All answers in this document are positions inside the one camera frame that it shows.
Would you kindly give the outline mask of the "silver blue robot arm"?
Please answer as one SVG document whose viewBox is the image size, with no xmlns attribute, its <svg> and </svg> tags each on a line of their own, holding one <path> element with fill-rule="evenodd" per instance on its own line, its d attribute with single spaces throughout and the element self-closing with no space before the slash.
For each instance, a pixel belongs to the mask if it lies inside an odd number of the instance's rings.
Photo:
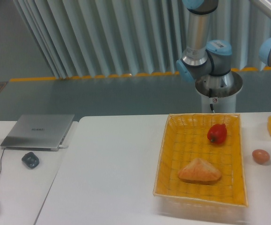
<svg viewBox="0 0 271 225">
<path fill-rule="evenodd" d="M 232 66 L 257 59 L 271 67 L 271 0 L 185 0 L 186 48 L 176 67 L 207 98 L 236 95 L 243 86 Z"/>
</svg>

